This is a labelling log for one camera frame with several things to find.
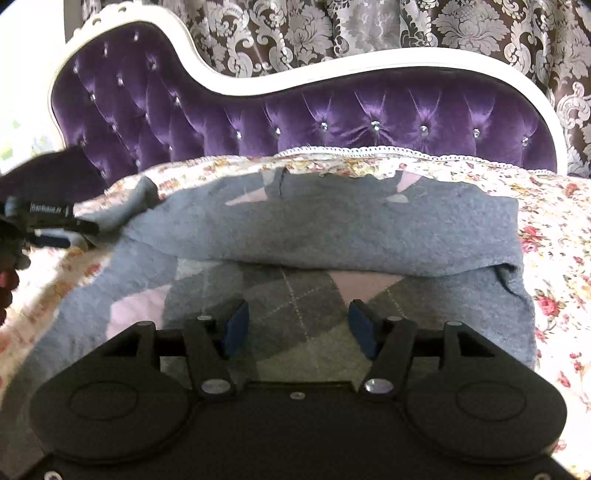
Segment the grey argyle sweater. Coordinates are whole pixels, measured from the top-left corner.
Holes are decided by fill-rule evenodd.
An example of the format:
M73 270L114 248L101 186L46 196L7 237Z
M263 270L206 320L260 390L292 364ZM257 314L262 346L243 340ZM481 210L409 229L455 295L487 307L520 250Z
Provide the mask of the grey argyle sweater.
M138 321L223 322L245 301L249 334L230 365L238 381L360 382L369 363L346 327L356 299L424 328L464 322L534 364L515 199L407 172L377 179L276 170L142 207L153 190L139 183L123 227L112 210L97 214L107 229L106 268L60 302L10 381L1 406L7 474L42 455L28 425L34 391Z

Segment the purple tufted headboard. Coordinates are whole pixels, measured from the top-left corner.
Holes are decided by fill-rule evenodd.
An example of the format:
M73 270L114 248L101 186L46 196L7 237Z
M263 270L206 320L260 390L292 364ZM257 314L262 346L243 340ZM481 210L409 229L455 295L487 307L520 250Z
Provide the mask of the purple tufted headboard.
M48 107L100 187L162 163L297 147L394 146L567 171L551 103L496 59L413 47L232 78L201 58L176 15L134 2L75 32Z

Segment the floral bedspread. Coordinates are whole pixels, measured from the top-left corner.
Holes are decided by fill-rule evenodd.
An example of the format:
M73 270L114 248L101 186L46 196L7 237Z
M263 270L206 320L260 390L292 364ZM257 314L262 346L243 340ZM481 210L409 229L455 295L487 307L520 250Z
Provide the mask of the floral bedspread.
M590 180L527 171L471 156L430 156L401 147L291 149L276 156L214 156L152 167L117 181L80 213L121 203L147 175L165 197L184 188L246 173L287 167L294 174L379 179L409 168L441 181L474 184L489 194L519 200L519 235L525 255L525 285L536 303L535 370L563 394L568 419L554 458L576 478L590 477ZM1 407L26 354L55 323L58 306L74 287L93 284L110 253L33 250L34 265L21 277L8 326L1 327Z

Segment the brown damask curtain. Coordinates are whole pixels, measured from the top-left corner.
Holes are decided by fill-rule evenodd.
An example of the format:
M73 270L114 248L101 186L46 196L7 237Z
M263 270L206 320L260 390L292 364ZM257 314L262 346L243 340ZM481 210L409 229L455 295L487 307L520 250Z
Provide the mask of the brown damask curtain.
M413 47L481 54L551 103L567 172L590 173L590 5L586 1L140 1L176 15L198 54L232 78ZM87 1L86 22L116 5Z

